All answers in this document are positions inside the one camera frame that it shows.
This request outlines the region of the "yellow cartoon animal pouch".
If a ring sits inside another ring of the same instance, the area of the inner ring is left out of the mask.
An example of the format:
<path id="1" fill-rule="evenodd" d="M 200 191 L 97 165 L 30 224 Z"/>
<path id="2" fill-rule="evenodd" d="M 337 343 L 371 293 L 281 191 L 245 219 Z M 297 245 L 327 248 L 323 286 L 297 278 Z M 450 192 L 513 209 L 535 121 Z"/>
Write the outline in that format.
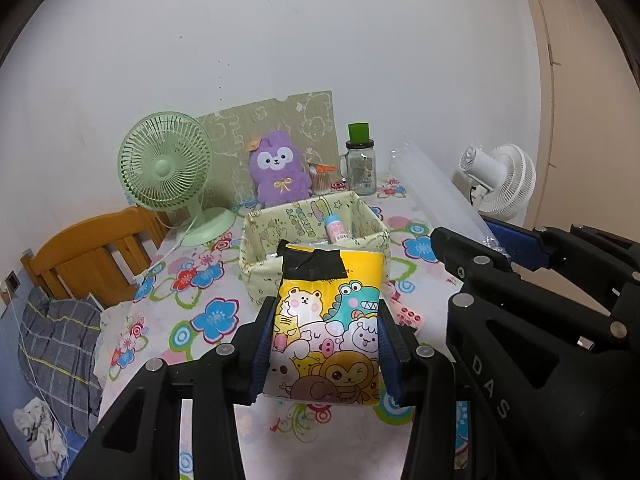
<path id="1" fill-rule="evenodd" d="M 384 256 L 282 243 L 267 396 L 310 404 L 380 400 Z"/>

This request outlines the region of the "pink wet wipes pack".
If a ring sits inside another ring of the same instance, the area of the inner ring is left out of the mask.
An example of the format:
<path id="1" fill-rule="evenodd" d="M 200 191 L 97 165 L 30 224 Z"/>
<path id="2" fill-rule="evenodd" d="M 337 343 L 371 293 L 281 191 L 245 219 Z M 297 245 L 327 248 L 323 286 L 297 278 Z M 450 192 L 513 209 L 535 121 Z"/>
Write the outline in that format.
<path id="1" fill-rule="evenodd" d="M 412 330 L 420 330 L 424 323 L 424 316 L 420 312 L 405 306 L 397 299 L 390 300 L 390 312 L 397 325 L 408 326 Z"/>

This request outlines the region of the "crumpled white cloth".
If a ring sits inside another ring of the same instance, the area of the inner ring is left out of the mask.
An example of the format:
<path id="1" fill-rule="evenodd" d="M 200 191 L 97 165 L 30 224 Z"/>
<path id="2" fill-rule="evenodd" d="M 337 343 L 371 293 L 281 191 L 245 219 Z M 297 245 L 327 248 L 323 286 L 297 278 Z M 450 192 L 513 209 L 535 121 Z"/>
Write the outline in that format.
<path id="1" fill-rule="evenodd" d="M 24 408 L 14 410 L 13 421 L 28 444 L 29 457 L 36 474 L 43 478 L 62 474 L 68 457 L 67 446 L 48 404 L 33 398 Z"/>

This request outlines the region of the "grey plaid blanket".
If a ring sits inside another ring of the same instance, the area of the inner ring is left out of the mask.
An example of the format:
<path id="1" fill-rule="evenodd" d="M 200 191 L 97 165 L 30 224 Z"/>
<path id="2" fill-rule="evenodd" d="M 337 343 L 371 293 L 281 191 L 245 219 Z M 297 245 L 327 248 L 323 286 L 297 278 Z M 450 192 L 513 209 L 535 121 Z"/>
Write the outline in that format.
<path id="1" fill-rule="evenodd" d="M 88 300 L 54 300 L 39 287 L 26 300 L 17 359 L 26 382 L 62 426 L 89 437 L 103 388 L 93 374 L 100 310 Z"/>

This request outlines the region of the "white standing fan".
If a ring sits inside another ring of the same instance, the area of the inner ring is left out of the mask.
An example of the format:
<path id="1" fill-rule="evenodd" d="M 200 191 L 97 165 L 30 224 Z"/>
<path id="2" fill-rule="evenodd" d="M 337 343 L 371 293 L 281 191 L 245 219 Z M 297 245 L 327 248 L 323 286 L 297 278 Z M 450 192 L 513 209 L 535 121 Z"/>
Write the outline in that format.
<path id="1" fill-rule="evenodd" d="M 472 182 L 472 207 L 489 218 L 515 219 L 535 191 L 535 164 L 515 144 L 500 145 L 489 153 L 470 145 L 460 158 L 459 169 Z"/>

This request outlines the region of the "floral tablecloth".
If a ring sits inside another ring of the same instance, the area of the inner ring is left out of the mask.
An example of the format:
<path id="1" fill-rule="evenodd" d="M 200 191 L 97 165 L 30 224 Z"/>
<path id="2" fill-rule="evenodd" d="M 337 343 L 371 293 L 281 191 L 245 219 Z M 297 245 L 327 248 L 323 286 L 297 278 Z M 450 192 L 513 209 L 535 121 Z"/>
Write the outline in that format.
<path id="1" fill-rule="evenodd" d="M 378 185 L 367 205 L 390 230 L 390 264 L 382 296 L 420 312 L 416 336 L 442 348 L 446 303 L 460 288 L 431 248 L 434 229 L 400 181 Z M 100 350 L 108 408 L 149 359 L 170 364 L 200 358 L 229 342 L 256 318 L 242 282 L 242 229 L 213 242 L 180 248 L 163 241 L 128 307 L 116 308 Z M 414 411 L 384 388 L 380 400 L 358 408 L 305 404 L 260 396 L 235 410 L 243 467 L 250 479 L 396 479 L 404 466 Z"/>

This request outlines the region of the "clear plastic bag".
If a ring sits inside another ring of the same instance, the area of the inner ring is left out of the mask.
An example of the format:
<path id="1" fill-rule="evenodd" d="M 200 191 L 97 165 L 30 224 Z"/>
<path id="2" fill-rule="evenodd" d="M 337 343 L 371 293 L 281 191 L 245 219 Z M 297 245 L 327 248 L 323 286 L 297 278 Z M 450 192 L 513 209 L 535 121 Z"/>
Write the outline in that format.
<path id="1" fill-rule="evenodd" d="M 416 144 L 390 153 L 390 173 L 406 188 L 433 228 L 450 229 L 509 257 L 487 223 Z"/>

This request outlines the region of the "small pink blue bottle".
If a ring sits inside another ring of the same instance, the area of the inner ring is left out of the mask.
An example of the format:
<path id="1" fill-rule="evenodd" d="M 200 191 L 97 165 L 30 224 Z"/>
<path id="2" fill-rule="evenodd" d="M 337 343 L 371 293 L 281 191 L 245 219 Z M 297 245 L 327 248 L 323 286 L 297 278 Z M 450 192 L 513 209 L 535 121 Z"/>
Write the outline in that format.
<path id="1" fill-rule="evenodd" d="M 341 222 L 341 219 L 336 214 L 329 214 L 324 218 L 324 227 L 326 228 L 326 235 L 331 244 L 337 244 L 349 239 L 349 234 Z"/>

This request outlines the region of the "cream cartoon fabric storage box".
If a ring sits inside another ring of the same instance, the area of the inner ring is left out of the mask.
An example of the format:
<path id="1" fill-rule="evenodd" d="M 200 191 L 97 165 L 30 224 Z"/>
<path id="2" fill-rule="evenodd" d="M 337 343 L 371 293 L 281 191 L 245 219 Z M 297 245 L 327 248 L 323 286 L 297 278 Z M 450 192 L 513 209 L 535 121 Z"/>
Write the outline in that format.
<path id="1" fill-rule="evenodd" d="M 324 219 L 335 214 L 347 231 L 339 248 L 379 252 L 390 264 L 390 230 L 354 192 L 339 192 L 247 214 L 244 218 L 239 266 L 250 300 L 258 306 L 273 296 L 282 278 L 281 240 L 294 245 L 329 243 Z"/>

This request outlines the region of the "wooden chair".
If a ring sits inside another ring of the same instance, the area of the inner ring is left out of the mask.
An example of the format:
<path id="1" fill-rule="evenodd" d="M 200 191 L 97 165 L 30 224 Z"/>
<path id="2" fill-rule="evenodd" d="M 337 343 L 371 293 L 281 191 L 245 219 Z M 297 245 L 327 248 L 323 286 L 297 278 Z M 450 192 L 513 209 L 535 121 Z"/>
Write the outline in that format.
<path id="1" fill-rule="evenodd" d="M 142 245 L 147 235 L 158 247 L 171 224 L 167 214 L 139 206 L 78 222 L 59 232 L 39 252 L 25 252 L 21 263 L 34 285 L 51 299 L 95 296 L 104 307 L 134 298 L 137 286 L 114 259 L 119 254 L 138 275 L 151 264 Z"/>

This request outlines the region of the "glass jar with green lid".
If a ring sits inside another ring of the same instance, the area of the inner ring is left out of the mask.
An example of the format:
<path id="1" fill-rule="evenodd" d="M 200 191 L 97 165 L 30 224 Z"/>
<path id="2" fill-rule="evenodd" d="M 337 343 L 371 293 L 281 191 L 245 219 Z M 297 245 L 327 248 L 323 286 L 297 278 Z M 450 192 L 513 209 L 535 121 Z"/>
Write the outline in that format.
<path id="1" fill-rule="evenodd" d="M 341 175 L 347 187 L 360 196 L 373 195 L 376 191 L 376 163 L 369 124 L 349 124 L 345 145 L 346 153 L 341 161 Z"/>

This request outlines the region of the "clear cup with cotton swabs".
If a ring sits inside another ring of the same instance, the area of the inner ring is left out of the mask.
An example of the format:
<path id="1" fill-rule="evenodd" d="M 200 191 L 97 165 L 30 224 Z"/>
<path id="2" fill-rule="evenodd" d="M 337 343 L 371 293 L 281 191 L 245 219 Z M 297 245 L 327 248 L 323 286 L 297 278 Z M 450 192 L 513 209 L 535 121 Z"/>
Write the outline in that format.
<path id="1" fill-rule="evenodd" d="M 311 180 L 311 192 L 315 196 L 329 194 L 332 191 L 332 183 L 337 168 L 332 165 L 310 164 L 309 175 Z"/>

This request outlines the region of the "purple plush toy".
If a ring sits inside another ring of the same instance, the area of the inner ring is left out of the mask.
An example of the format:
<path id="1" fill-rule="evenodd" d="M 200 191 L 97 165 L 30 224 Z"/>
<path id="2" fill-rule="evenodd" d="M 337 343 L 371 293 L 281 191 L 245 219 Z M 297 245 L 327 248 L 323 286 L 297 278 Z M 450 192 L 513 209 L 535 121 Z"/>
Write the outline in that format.
<path id="1" fill-rule="evenodd" d="M 270 132 L 257 142 L 250 150 L 248 170 L 257 200 L 267 208 L 310 196 L 311 180 L 302 153 L 285 131 Z"/>

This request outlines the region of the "cartoon patterned cardboard panel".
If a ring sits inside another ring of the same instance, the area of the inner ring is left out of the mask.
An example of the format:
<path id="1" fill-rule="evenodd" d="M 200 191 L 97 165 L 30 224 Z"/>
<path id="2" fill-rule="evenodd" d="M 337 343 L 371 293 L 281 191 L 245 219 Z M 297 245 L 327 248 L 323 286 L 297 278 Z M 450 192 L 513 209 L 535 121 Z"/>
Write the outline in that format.
<path id="1" fill-rule="evenodd" d="M 250 177 L 250 149 L 273 131 L 284 131 L 302 153 L 304 164 L 338 163 L 333 96 L 329 90 L 239 105 L 201 116 L 214 153 L 214 166 L 203 203 L 235 206 L 254 200 Z"/>

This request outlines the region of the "green desk fan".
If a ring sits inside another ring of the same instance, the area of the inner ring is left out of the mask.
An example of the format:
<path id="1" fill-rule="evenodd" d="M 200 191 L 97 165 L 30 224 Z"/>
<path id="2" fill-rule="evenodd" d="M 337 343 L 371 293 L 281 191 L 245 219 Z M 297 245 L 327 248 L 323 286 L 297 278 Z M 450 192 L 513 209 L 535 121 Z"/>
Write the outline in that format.
<path id="1" fill-rule="evenodd" d="M 159 112 L 139 120 L 124 136 L 117 174 L 137 205 L 154 212 L 186 210 L 189 218 L 178 227 L 178 241 L 198 246 L 224 235 L 235 219 L 227 208 L 204 206 L 213 164 L 200 122 L 179 112 Z"/>

